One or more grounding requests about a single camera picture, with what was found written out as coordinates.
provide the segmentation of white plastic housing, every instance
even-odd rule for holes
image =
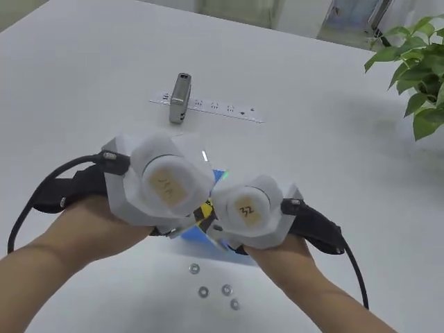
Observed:
[[[153,135],[143,141],[121,135],[103,148],[130,156],[124,176],[106,174],[113,214],[133,225],[166,232],[210,196],[214,174],[197,135]]]
[[[281,213],[283,198],[302,199],[302,195],[295,184],[279,186],[270,176],[236,182],[228,175],[212,190],[218,219],[208,228],[207,236],[217,242],[226,241],[232,248],[242,244],[253,248],[278,246],[294,220],[294,216]]]

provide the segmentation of yellow sticker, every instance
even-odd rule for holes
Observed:
[[[180,203],[187,192],[168,169],[159,169],[155,171],[148,179],[149,184],[160,199],[166,203],[168,207],[176,206]]]
[[[261,221],[262,216],[256,210],[249,196],[240,198],[234,203],[234,206],[248,227],[254,227]]]

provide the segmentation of green leaf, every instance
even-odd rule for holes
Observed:
[[[403,26],[396,26],[395,28],[392,28],[389,31],[387,31],[386,33],[382,34],[381,37],[393,36],[393,35],[397,35],[398,33],[408,36],[408,35],[410,35],[410,30],[403,27]]]
[[[441,88],[439,89],[438,92],[438,99],[436,99],[436,105],[440,105],[444,103],[444,84],[441,85]]]
[[[392,86],[395,84],[396,81],[399,80],[400,76],[408,69],[407,65],[403,62],[398,69],[396,69],[395,73],[393,74],[391,78],[391,82],[389,85],[389,89],[392,88]]]
[[[398,90],[398,94],[401,95],[406,90],[415,87],[419,81],[404,81],[399,80],[396,84],[396,89]]]
[[[427,43],[422,40],[421,37],[414,36],[409,37],[405,40],[404,44],[398,49],[397,54],[400,56],[412,49],[417,49],[420,47],[427,46]]]
[[[417,24],[415,24],[412,28],[411,28],[411,32],[414,33],[416,31],[418,31],[419,29],[421,29],[423,26],[425,26],[426,24],[428,24],[431,20],[433,20],[435,18],[435,16],[426,16],[423,17],[422,19],[420,19],[418,21]]]
[[[402,55],[402,59],[404,60],[408,60],[408,59],[418,59],[419,61],[421,61],[422,59],[424,59],[424,54],[422,54],[420,51],[418,50],[413,50],[410,52],[406,52]]]
[[[412,97],[410,97],[404,117],[407,117],[409,114],[414,113],[417,109],[424,105],[426,100],[427,95],[424,95],[421,92],[418,92],[417,94],[414,94]]]
[[[423,33],[427,36],[427,38],[430,38],[435,33],[435,27],[433,24],[426,23],[423,26],[421,26],[418,30],[418,33]]]
[[[423,118],[432,123],[444,123],[444,109],[431,109]]]
[[[386,47],[385,49],[382,49],[378,53],[376,53],[365,65],[364,68],[367,71],[373,66],[375,62],[387,62],[387,61],[394,61],[398,60],[399,56],[396,54],[397,47],[390,46]]]
[[[434,109],[427,109],[418,113],[413,119],[413,133],[415,140],[418,141],[423,137],[429,136],[438,129],[443,123],[432,123],[426,119],[427,113]]]
[[[431,69],[424,68],[418,65],[406,70],[404,73],[401,74],[401,77],[399,79],[407,81],[420,80],[431,72]]]
[[[444,37],[444,28],[437,30],[436,35],[439,37]]]
[[[437,76],[444,76],[444,63],[437,62],[436,64],[432,65],[432,71]]]

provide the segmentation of handwritten number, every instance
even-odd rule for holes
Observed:
[[[162,185],[164,194],[167,195],[168,198],[171,198],[173,196],[173,187],[171,186],[169,179],[157,179],[157,182]]]
[[[241,211],[241,213],[247,217],[249,214],[254,213],[255,211],[251,208],[251,206],[246,206],[246,207],[241,207],[239,208],[239,210]]]

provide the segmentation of wire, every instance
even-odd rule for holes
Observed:
[[[27,204],[25,205],[25,208],[22,210],[22,212],[19,215],[19,218],[15,221],[14,226],[12,227],[11,233],[9,235],[8,239],[8,254],[14,252],[14,245],[15,245],[15,239],[17,238],[17,235],[20,231],[20,228],[22,227],[23,222],[25,221],[26,217],[28,216],[29,212],[34,206],[34,201],[39,196],[40,192],[43,190],[43,188],[54,178],[57,178],[65,171],[68,171],[74,167],[77,167],[79,164],[83,163],[97,163],[101,159],[101,154],[96,155],[86,155],[79,158],[76,158],[72,161],[69,161],[68,163],[63,164],[62,166],[59,166],[56,170],[51,172],[35,189],[33,195],[29,198]]]
[[[367,289],[366,289],[366,285],[364,284],[364,278],[362,277],[361,274],[361,270],[359,269],[358,263],[356,261],[355,256],[353,255],[352,250],[350,249],[350,247],[347,244],[347,241],[344,239],[344,237],[342,236],[342,234],[340,234],[340,237],[342,239],[343,245],[344,245],[344,249],[345,249],[345,253],[347,253],[348,258],[350,259],[353,269],[355,270],[356,273],[356,277],[358,279],[358,283],[359,283],[359,288],[361,289],[361,294],[362,294],[362,304],[364,305],[364,307],[369,310],[368,307],[368,296],[367,296]]]

